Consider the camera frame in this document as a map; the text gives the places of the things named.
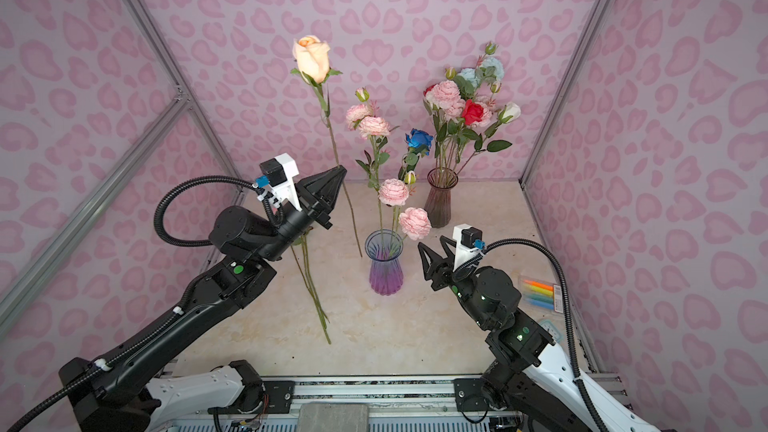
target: light blue flower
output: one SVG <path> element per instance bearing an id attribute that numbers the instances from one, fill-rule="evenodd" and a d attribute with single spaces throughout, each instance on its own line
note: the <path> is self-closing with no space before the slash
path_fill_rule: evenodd
<path id="1" fill-rule="evenodd" d="M 496 69 L 496 72 L 494 73 L 496 80 L 504 79 L 504 65 L 502 65 L 502 62 L 496 57 L 486 57 L 480 64 L 480 67 L 494 67 Z"/>
<path id="2" fill-rule="evenodd" d="M 462 69 L 461 72 L 458 73 L 460 76 L 464 77 L 467 82 L 471 83 L 475 89 L 478 88 L 480 85 L 480 80 L 475 77 L 475 69 Z"/>

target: pink peony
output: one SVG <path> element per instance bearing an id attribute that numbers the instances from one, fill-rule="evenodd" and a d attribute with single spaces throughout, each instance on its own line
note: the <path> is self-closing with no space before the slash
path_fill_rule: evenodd
<path id="1" fill-rule="evenodd" d="M 429 217 L 423 208 L 408 207 L 400 214 L 398 220 L 402 230 L 411 240 L 420 240 L 432 230 L 432 224 L 429 223 Z"/>
<path id="2" fill-rule="evenodd" d="M 487 127 L 491 125 L 491 118 L 493 117 L 493 112 L 491 111 L 491 108 L 488 107 L 487 104 L 484 102 L 475 102 L 477 105 L 482 107 L 482 117 L 480 120 L 477 120 L 473 124 L 470 125 L 470 127 Z"/>
<path id="3" fill-rule="evenodd" d="M 368 104 L 360 103 L 356 106 L 351 106 L 346 111 L 346 124 L 350 128 L 350 130 L 355 129 L 355 122 L 362 119 L 363 117 L 368 117 L 373 115 L 373 108 L 371 108 Z"/>
<path id="4" fill-rule="evenodd" d="M 461 100 L 462 95 L 459 93 L 458 86 L 455 82 L 452 80 L 444 80 L 427 92 L 425 98 L 428 102 L 446 110 L 450 109 L 453 104 Z"/>
<path id="5" fill-rule="evenodd" d="M 462 116 L 462 112 L 464 112 L 465 104 L 466 104 L 466 101 L 464 99 L 459 99 L 456 102 L 454 102 L 452 106 L 450 106 L 447 109 L 444 109 L 443 111 L 446 114 L 446 117 L 448 119 L 457 119 Z"/>
<path id="6" fill-rule="evenodd" d="M 387 206 L 404 206 L 408 195 L 408 186 L 397 178 L 388 178 L 379 187 L 379 200 Z"/>
<path id="7" fill-rule="evenodd" d="M 388 136 L 389 122 L 381 117 L 363 117 L 357 129 L 363 139 L 368 139 L 368 136 Z"/>

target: colored chalk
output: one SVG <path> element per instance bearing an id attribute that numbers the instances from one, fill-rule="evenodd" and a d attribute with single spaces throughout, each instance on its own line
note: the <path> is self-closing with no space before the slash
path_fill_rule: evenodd
<path id="1" fill-rule="evenodd" d="M 554 292 L 548 291 L 545 288 L 536 287 L 535 285 L 530 285 L 530 284 L 526 284 L 526 286 L 528 287 L 528 290 L 530 290 L 532 292 L 536 292 L 537 294 L 546 295 L 548 297 L 553 297 L 554 296 Z"/>
<path id="2" fill-rule="evenodd" d="M 526 284 L 529 284 L 529 285 L 535 285 L 536 287 L 545 288 L 548 291 L 553 291 L 554 290 L 554 288 L 551 285 L 546 285 L 546 284 L 543 284 L 541 282 L 531 281 L 531 280 L 527 280 L 527 279 L 525 279 L 523 282 L 525 282 Z"/>
<path id="3" fill-rule="evenodd" d="M 551 311 L 554 310 L 554 304 L 548 304 L 547 302 L 537 301 L 532 298 L 525 298 L 525 300 L 527 300 L 532 305 L 536 305 L 537 307 L 548 308 Z"/>

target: white rose bud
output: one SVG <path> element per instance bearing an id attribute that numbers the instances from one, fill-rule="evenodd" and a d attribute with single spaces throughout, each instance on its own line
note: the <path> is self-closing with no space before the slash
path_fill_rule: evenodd
<path id="1" fill-rule="evenodd" d="M 506 124 L 520 117 L 520 114 L 522 114 L 520 106 L 514 102 L 510 102 L 506 105 L 503 111 L 498 113 L 498 119 L 502 121 L 502 124 Z"/>
<path id="2" fill-rule="evenodd" d="M 413 170 L 409 170 L 408 173 L 406 174 L 406 177 L 402 181 L 405 182 L 409 186 L 411 184 L 415 184 L 416 183 L 416 172 L 414 172 Z"/>
<path id="3" fill-rule="evenodd" d="M 355 95 L 360 102 L 365 102 L 371 97 L 365 87 L 360 87 L 356 90 Z"/>

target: pink wallpaper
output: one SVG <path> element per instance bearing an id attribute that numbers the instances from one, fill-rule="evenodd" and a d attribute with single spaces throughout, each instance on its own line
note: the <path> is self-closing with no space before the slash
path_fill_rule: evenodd
<path id="1" fill-rule="evenodd" d="M 0 0 L 0 298 L 168 104 L 120 0 Z"/>
<path id="2" fill-rule="evenodd" d="M 183 116 L 0 344 L 0 429 L 61 388 L 58 370 L 67 361 L 95 358 L 178 300 L 203 270 L 210 247 L 159 240 L 154 208 L 179 183 L 221 173 L 200 131 Z M 206 238 L 233 194 L 224 184 L 183 193 L 166 215 L 168 231 Z M 78 430 L 66 400 L 30 427 Z"/>
<path id="3" fill-rule="evenodd" d="M 768 0 L 618 0 L 534 177 L 600 354 L 659 426 L 768 428 L 767 131 Z"/>
<path id="4" fill-rule="evenodd" d="M 421 104 L 427 85 L 442 77 L 446 65 L 473 64 L 494 40 L 506 65 L 501 98 L 514 99 L 524 115 L 500 131 L 514 147 L 479 158 L 465 174 L 517 178 L 593 0 L 146 2 L 245 176 L 282 152 L 296 156 L 302 173 L 332 165 L 316 98 L 288 73 L 294 38 L 329 40 L 331 63 L 344 72 L 330 89 L 342 163 L 351 178 L 364 177 L 353 159 L 366 144 L 342 124 L 344 111 L 356 102 L 355 88 L 368 86 L 382 115 L 401 126 L 404 140 L 412 127 L 429 125 Z M 390 143 L 393 153 L 404 152 L 400 141 Z M 386 173 L 397 167 L 391 161 Z"/>

